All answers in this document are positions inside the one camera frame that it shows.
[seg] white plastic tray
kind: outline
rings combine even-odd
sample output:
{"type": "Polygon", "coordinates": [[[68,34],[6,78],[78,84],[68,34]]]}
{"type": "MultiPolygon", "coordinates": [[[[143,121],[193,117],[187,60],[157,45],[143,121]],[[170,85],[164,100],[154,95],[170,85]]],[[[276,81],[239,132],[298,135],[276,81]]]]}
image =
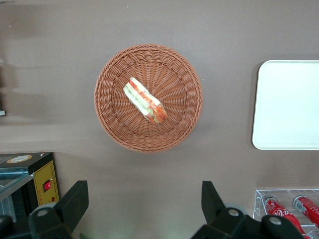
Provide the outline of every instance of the white plastic tray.
{"type": "Polygon", "coordinates": [[[260,67],[252,141],[258,149],[319,149],[319,61],[260,67]]]}

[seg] round wicker basket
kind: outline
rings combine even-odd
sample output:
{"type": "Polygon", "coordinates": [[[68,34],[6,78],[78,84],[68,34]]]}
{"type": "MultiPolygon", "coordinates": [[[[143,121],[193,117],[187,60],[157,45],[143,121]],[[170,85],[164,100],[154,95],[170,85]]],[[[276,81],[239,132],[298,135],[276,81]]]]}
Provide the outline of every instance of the round wicker basket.
{"type": "Polygon", "coordinates": [[[194,129],[202,108],[200,80],[190,63],[165,46],[142,44],[112,57],[95,88],[95,110],[109,136],[139,152],[159,152],[181,143],[194,129]],[[160,100],[168,119],[151,124],[123,91],[133,76],[160,100]]]}

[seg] red soda can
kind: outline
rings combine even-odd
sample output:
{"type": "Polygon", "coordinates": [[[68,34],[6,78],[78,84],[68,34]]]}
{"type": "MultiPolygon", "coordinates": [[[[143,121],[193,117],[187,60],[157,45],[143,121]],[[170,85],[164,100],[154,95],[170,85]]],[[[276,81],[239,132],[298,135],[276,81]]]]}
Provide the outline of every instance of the red soda can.
{"type": "Polygon", "coordinates": [[[298,219],[291,212],[289,212],[287,208],[281,205],[274,195],[266,193],[262,196],[262,199],[267,214],[276,215],[288,219],[304,236],[304,238],[310,239],[310,237],[305,233],[305,231],[301,227],[298,219]]]}
{"type": "Polygon", "coordinates": [[[319,228],[319,206],[306,196],[294,199],[294,207],[304,214],[317,228],[319,228]]]}

